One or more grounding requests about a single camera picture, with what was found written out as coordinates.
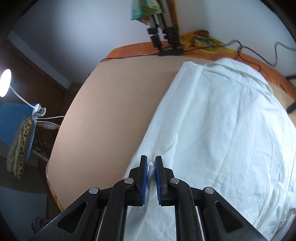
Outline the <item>white shirt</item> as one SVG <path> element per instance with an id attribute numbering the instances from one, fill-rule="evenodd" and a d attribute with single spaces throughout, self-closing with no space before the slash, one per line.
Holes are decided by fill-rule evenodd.
<path id="1" fill-rule="evenodd" d="M 156 156 L 191 187 L 214 188 L 267 240 L 295 217 L 295 125 L 263 76 L 223 58 L 185 62 L 129 168 L 147 156 L 147 199 L 127 212 L 125 240 L 175 240 L 173 207 L 158 204 Z"/>

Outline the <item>zebra striped clothing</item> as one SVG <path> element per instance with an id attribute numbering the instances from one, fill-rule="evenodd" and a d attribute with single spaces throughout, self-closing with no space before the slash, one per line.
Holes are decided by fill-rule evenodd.
<path id="1" fill-rule="evenodd" d="M 35 218 L 31 223 L 31 228 L 34 234 L 38 233 L 42 228 L 48 225 L 51 222 L 50 219 L 47 218 Z"/>

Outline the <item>beige bed blanket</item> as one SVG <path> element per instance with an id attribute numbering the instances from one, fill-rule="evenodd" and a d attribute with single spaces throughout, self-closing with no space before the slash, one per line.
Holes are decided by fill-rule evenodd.
<path id="1" fill-rule="evenodd" d="M 62 207 L 87 188 L 112 186 L 128 174 L 159 103 L 188 61 L 215 62 L 136 57 L 96 67 L 66 113 L 47 166 Z"/>

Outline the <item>leopard print cushion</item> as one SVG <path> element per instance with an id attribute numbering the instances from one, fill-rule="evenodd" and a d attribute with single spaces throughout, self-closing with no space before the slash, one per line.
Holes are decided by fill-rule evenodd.
<path id="1" fill-rule="evenodd" d="M 22 179 L 22 175 L 24 172 L 26 154 L 32 129 L 32 117 L 24 117 L 13 138 L 6 158 L 7 171 L 13 173 L 18 180 Z"/>

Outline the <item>orange patterned bed sheet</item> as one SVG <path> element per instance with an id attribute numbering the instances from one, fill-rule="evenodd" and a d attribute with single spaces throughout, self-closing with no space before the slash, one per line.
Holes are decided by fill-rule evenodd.
<path id="1" fill-rule="evenodd" d="M 151 42 L 144 42 L 115 48 L 107 55 L 107 58 L 151 56 L 157 55 L 158 53 L 158 49 L 153 47 Z M 188 50 L 184 53 L 184 55 L 199 59 L 218 60 L 224 57 L 234 59 L 237 52 L 230 48 L 221 47 L 213 50 Z M 262 76 L 267 81 L 275 84 L 277 87 L 284 90 L 290 97 L 295 99 L 295 86 L 286 80 L 286 78 L 275 69 L 243 53 L 239 55 L 237 60 L 250 65 L 256 70 L 260 70 Z"/>

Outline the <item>blue chair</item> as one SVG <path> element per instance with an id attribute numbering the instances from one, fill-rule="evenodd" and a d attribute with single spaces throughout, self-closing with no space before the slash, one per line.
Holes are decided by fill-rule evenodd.
<path id="1" fill-rule="evenodd" d="M 1 158 L 6 158 L 13 138 L 21 125 L 23 118 L 32 114 L 32 108 L 25 104 L 5 102 L 1 104 Z M 33 123 L 32 133 L 26 155 L 26 165 L 37 167 L 39 158 L 32 151 L 36 123 Z"/>

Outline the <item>yellow crumpled cloth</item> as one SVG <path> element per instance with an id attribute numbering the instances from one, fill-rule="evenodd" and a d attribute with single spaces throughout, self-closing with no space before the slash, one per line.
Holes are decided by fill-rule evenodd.
<path id="1" fill-rule="evenodd" d="M 196 30 L 188 34 L 184 34 L 180 37 L 180 43 L 184 48 L 206 48 L 224 44 L 223 42 L 210 37 L 210 33 L 207 30 Z"/>

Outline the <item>white desk lamp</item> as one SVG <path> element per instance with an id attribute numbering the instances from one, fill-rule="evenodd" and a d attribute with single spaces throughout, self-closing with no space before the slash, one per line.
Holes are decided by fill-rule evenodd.
<path id="1" fill-rule="evenodd" d="M 7 95 L 8 91 L 11 90 L 22 102 L 24 102 L 29 107 L 34 108 L 32 104 L 27 102 L 13 89 L 13 87 L 11 86 L 11 78 L 12 78 L 11 70 L 9 68 L 5 69 L 4 72 L 1 74 L 1 79 L 0 79 L 1 98 L 4 98 Z"/>

